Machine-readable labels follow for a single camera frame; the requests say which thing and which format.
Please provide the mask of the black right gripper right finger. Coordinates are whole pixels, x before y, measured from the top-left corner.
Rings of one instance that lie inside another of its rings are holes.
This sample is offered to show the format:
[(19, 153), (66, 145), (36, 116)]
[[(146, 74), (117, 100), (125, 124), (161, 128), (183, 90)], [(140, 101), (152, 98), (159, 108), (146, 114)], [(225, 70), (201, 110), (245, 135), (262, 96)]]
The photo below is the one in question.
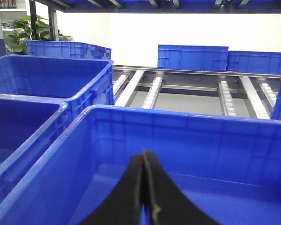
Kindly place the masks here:
[(143, 197), (148, 225), (218, 225), (189, 200), (153, 151), (143, 152)]

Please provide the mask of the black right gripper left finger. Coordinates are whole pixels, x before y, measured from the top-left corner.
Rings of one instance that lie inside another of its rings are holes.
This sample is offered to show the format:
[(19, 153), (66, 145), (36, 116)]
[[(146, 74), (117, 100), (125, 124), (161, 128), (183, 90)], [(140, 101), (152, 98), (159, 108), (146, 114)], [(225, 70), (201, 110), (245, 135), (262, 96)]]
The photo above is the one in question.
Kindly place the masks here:
[(81, 225), (139, 225), (142, 208), (142, 154), (132, 155), (122, 177), (104, 201)]

